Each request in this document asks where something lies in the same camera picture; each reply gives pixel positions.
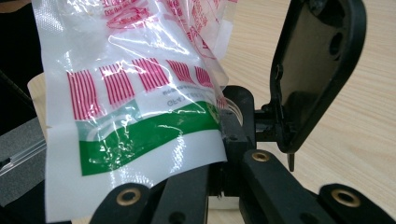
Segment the table surface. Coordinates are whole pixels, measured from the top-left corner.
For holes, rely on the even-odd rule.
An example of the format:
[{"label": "table surface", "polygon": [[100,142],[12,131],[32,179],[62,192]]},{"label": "table surface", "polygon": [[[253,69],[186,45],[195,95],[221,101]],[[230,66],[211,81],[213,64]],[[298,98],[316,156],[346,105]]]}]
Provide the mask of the table surface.
[{"label": "table surface", "polygon": [[[360,61],[296,154],[293,175],[314,192],[348,185],[396,218],[396,1],[366,1],[368,27]],[[257,108],[269,102],[269,74],[289,1],[240,0],[226,57],[230,84],[248,88]],[[29,83],[45,130],[43,75]],[[274,143],[259,143],[286,165]],[[84,223],[86,219],[74,223]],[[208,223],[243,223],[236,210],[211,210]]]}]

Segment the plastic bag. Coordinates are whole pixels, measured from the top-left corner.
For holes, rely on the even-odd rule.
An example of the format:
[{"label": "plastic bag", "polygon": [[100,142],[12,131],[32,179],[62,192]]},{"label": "plastic bag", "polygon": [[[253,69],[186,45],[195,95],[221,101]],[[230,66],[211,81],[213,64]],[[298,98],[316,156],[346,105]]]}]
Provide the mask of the plastic bag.
[{"label": "plastic bag", "polygon": [[[48,222],[91,215],[118,185],[152,187],[226,160],[218,106],[228,78],[175,2],[33,1],[47,84]],[[182,10],[194,14],[198,2]]]},{"label": "plastic bag", "polygon": [[204,58],[224,57],[233,29],[237,0],[166,0],[197,52]]}]

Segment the green printed band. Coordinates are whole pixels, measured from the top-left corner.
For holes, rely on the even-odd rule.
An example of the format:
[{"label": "green printed band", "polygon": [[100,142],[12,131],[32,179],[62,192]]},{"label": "green printed band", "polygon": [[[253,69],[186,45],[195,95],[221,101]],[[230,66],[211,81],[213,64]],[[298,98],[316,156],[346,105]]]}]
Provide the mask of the green printed band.
[{"label": "green printed band", "polygon": [[82,175],[117,170],[183,134],[218,129],[217,109],[207,102],[193,103],[140,120],[117,129],[101,141],[79,141]]}]

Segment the red stripe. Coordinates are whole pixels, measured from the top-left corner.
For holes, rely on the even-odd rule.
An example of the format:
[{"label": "red stripe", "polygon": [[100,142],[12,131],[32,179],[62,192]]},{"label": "red stripe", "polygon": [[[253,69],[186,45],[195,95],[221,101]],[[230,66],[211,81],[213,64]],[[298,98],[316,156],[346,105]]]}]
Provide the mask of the red stripe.
[{"label": "red stripe", "polygon": [[194,83],[191,79],[189,67],[185,63],[168,61],[180,81]]},{"label": "red stripe", "polygon": [[100,70],[106,83],[108,100],[111,105],[124,103],[134,96],[131,82],[120,64],[103,66]]},{"label": "red stripe", "polygon": [[131,82],[129,81],[129,78],[127,77],[127,75],[123,69],[121,70],[121,73],[122,73],[123,82],[125,83],[125,86],[127,87],[128,97],[132,98],[132,97],[134,97],[134,90],[132,89]]},{"label": "red stripe", "polygon": [[145,87],[146,91],[169,84],[163,69],[154,58],[134,60],[136,71]]},{"label": "red stripe", "polygon": [[145,90],[149,91],[150,90],[150,83],[145,78],[146,70],[144,70],[142,68],[142,65],[140,64],[140,59],[139,60],[135,60],[133,62],[133,64],[137,67],[136,71],[139,74],[140,80],[142,80],[143,85],[145,86]]},{"label": "red stripe", "polygon": [[157,75],[160,77],[161,81],[163,82],[162,86],[169,84],[168,77],[166,74],[163,72],[163,69],[161,68],[160,64],[157,62],[156,59],[152,59],[155,62],[155,67],[157,71]]},{"label": "red stripe", "polygon": [[143,64],[144,69],[146,70],[145,75],[146,75],[146,77],[149,78],[149,80],[151,82],[150,89],[153,90],[158,85],[157,80],[155,80],[155,78],[152,74],[152,69],[150,67],[149,62],[147,60],[142,59],[142,64]]},{"label": "red stripe", "polygon": [[102,79],[103,79],[103,81],[105,82],[105,85],[106,85],[108,101],[109,101],[110,104],[111,104],[111,97],[110,97],[110,92],[109,92],[109,86],[108,86],[108,83],[107,83],[107,81],[106,81],[106,77],[105,77],[105,73],[104,73],[104,71],[103,71],[103,68],[102,68],[102,67],[99,67],[99,71],[100,71],[100,73],[102,73]]},{"label": "red stripe", "polygon": [[115,86],[113,83],[113,79],[111,78],[110,69],[108,69],[108,66],[105,66],[105,69],[106,69],[106,81],[108,82],[108,86],[110,87],[109,93],[111,96],[111,104],[113,105],[114,103],[117,102],[117,96],[116,94],[114,94]]},{"label": "red stripe", "polygon": [[227,106],[227,101],[224,97],[217,99],[218,108],[225,108]]},{"label": "red stripe", "polygon": [[91,75],[90,71],[86,71],[86,74],[88,74],[88,86],[90,88],[90,92],[92,93],[92,110],[93,110],[92,113],[94,116],[97,116],[99,114],[100,110],[99,110],[99,105],[97,102],[96,89],[93,84],[92,75]]},{"label": "red stripe", "polygon": [[67,77],[72,95],[74,118],[90,119],[98,115],[100,107],[90,71],[67,73]]},{"label": "red stripe", "polygon": [[116,65],[113,64],[112,66],[113,66],[114,70],[116,70],[116,74],[114,74],[113,76],[117,80],[117,85],[119,86],[121,101],[124,102],[127,97],[126,97],[126,92],[125,92],[125,86],[123,85],[123,82],[120,79],[120,76],[121,76],[120,65],[117,64],[117,67],[116,67]]},{"label": "red stripe", "polygon": [[91,108],[91,95],[88,90],[87,86],[87,81],[86,81],[86,76],[83,73],[83,71],[80,72],[80,80],[81,80],[81,86],[82,86],[82,97],[83,97],[83,104],[81,105],[82,108],[84,108],[84,119],[88,119],[90,117],[90,108]]},{"label": "red stripe", "polygon": [[71,93],[71,97],[72,97],[72,106],[73,106],[74,118],[78,119],[78,112],[77,112],[77,106],[76,106],[76,93],[75,93],[75,90],[74,90],[73,74],[72,73],[67,73],[67,79],[69,80],[69,88],[70,88],[70,93]]},{"label": "red stripe", "polygon": [[213,84],[210,81],[210,76],[204,68],[195,66],[195,73],[196,73],[199,83],[202,86],[213,88]]},{"label": "red stripe", "polygon": [[84,107],[82,106],[84,104],[84,92],[82,90],[82,83],[81,83],[81,78],[80,78],[80,73],[76,72],[76,80],[77,80],[77,92],[78,92],[78,110],[80,114],[80,119],[84,119],[85,115],[85,110]]},{"label": "red stripe", "polygon": [[111,72],[111,75],[109,75],[108,77],[110,79],[111,84],[113,85],[113,92],[112,93],[113,93],[114,99],[115,99],[114,103],[116,103],[116,102],[120,101],[119,86],[117,85],[117,80],[114,78],[114,71],[113,71],[112,67],[108,66],[107,69],[108,69],[108,71]]}]

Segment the brass insert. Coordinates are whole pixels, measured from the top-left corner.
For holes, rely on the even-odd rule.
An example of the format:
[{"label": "brass insert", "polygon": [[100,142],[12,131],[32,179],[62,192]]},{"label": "brass insert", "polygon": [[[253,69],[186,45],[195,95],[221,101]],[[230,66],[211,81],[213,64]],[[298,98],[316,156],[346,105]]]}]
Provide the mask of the brass insert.
[{"label": "brass insert", "polygon": [[348,207],[361,206],[361,200],[358,198],[358,196],[344,189],[334,189],[332,191],[332,197],[337,202]]},{"label": "brass insert", "polygon": [[117,203],[121,206],[128,206],[137,203],[140,196],[141,194],[139,189],[125,189],[117,196]]},{"label": "brass insert", "polygon": [[251,155],[255,161],[269,161],[270,156],[265,152],[255,152]]}]

